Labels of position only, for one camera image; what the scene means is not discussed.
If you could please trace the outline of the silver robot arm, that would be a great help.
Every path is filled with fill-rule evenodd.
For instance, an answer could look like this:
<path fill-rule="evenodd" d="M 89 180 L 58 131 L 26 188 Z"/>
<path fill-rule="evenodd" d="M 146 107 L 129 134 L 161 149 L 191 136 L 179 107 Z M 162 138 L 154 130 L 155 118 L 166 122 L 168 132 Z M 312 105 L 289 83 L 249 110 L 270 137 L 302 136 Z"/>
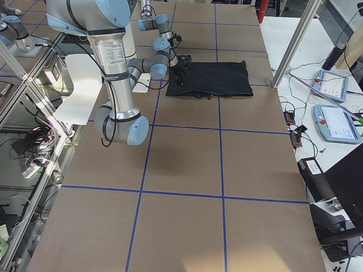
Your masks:
<path fill-rule="evenodd" d="M 158 30 L 159 36 L 167 40 L 174 37 L 171 23 L 166 14 L 157 14 L 151 1 L 141 1 L 140 20 L 138 21 L 140 31 Z"/>
<path fill-rule="evenodd" d="M 84 36 L 90 43 L 109 96 L 95 119 L 102 141 L 140 145 L 149 129 L 149 121 L 135 106 L 132 94 L 141 74 L 162 79 L 170 71 L 176 84 L 182 86 L 182 76 L 190 68 L 191 56 L 178 56 L 172 47 L 173 39 L 181 38 L 173 33 L 168 16 L 153 17 L 151 6 L 142 7 L 140 31 L 159 31 L 154 41 L 155 55 L 127 60 L 124 36 L 131 17 L 127 1 L 47 1 L 46 7 L 51 28 Z"/>

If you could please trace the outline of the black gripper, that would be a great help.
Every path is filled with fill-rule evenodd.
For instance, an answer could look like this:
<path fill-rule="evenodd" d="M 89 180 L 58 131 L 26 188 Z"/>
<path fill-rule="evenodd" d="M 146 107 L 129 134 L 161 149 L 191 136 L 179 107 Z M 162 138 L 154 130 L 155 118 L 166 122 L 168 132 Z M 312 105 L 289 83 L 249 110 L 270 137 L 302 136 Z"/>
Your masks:
<path fill-rule="evenodd" d="M 175 83 L 177 86 L 184 86 L 183 75 L 189 72 L 189 63 L 176 65 L 175 68 Z"/>

